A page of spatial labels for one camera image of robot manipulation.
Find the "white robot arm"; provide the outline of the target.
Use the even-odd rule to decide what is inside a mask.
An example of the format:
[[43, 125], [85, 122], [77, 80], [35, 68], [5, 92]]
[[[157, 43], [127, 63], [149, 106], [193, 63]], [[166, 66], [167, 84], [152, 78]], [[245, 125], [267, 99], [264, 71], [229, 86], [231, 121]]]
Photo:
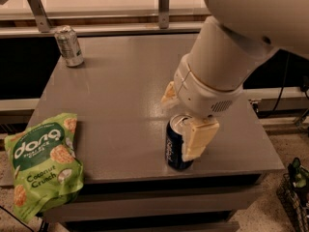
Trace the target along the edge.
[[182, 103], [182, 159], [199, 158], [218, 131], [216, 118], [242, 92], [242, 83], [278, 50], [309, 58], [309, 0], [204, 0], [211, 15], [185, 54], [161, 100]]

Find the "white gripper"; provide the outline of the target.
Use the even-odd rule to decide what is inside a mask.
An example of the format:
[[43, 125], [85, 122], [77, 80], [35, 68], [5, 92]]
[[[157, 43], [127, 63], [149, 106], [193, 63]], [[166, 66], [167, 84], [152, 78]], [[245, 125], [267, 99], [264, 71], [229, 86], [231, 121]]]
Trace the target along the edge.
[[[220, 117], [232, 107], [242, 93], [239, 87], [234, 91], [216, 91], [203, 84], [192, 72], [185, 54], [161, 98], [161, 107], [171, 109], [180, 102], [198, 117], [210, 115]], [[205, 119], [190, 118], [183, 122], [182, 160], [192, 161], [200, 158], [219, 129], [213, 117]]]

